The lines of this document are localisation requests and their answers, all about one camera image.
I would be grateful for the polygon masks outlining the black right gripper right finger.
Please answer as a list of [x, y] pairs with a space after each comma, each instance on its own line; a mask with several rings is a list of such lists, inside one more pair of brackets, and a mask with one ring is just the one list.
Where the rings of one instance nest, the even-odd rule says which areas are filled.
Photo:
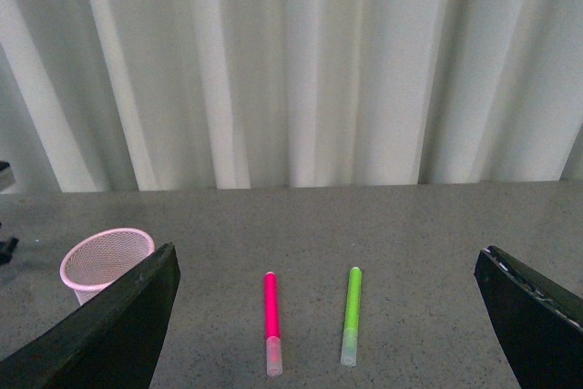
[[480, 251], [475, 278], [522, 388], [582, 386], [582, 298], [496, 246]]

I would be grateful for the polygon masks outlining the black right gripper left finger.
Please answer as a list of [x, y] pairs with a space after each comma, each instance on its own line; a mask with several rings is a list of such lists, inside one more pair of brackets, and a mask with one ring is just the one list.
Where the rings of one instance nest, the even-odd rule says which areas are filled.
[[4, 388], [147, 388], [177, 295], [180, 270], [166, 243], [1, 362]]

